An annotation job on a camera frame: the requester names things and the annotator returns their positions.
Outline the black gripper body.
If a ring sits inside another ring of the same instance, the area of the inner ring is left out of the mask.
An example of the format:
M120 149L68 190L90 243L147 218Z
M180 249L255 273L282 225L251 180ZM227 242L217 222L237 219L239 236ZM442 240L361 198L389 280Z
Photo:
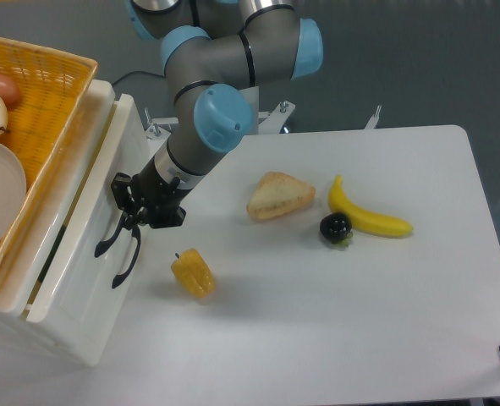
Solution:
M130 221L153 229L181 226L186 211L180 202L186 193L180 184L179 176L166 182L157 173L149 178L134 175L129 181L129 204L124 209Z

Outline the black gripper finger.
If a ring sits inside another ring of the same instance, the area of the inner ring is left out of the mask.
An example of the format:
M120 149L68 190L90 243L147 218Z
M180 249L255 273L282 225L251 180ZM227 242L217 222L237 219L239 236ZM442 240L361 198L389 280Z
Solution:
M118 239L119 234L121 233L122 229L124 228L124 224L126 223L127 216L123 212L118 220L118 223L116 225L116 228L114 229L112 235L108 237L107 239L101 240L95 247L94 250L94 256L95 257L100 257L104 255L116 242Z
M122 273L117 274L111 284L112 289L119 288L125 281L126 279L131 275L132 271L134 270L135 264L138 260L139 254L140 254L140 248L141 248L141 231L140 227L138 225L135 225L131 228L131 238L135 242L135 250L130 258L129 264L126 268L126 270Z

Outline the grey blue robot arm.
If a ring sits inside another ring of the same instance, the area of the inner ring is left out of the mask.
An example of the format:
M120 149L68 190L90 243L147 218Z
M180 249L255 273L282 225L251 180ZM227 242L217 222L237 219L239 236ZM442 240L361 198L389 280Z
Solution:
M111 191L118 230L180 226L182 200L255 124L243 90L314 74L321 31L288 1L129 1L135 30L161 42L163 77L179 125L135 174L118 173Z

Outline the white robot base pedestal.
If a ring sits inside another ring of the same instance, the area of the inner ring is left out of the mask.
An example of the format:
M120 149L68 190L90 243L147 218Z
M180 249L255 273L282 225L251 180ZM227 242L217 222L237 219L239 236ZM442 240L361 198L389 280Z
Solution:
M248 102L251 108L251 126L248 131L245 133L246 135L254 135L258 134L258 125L259 125L259 87L250 87L246 89L240 90L243 98Z

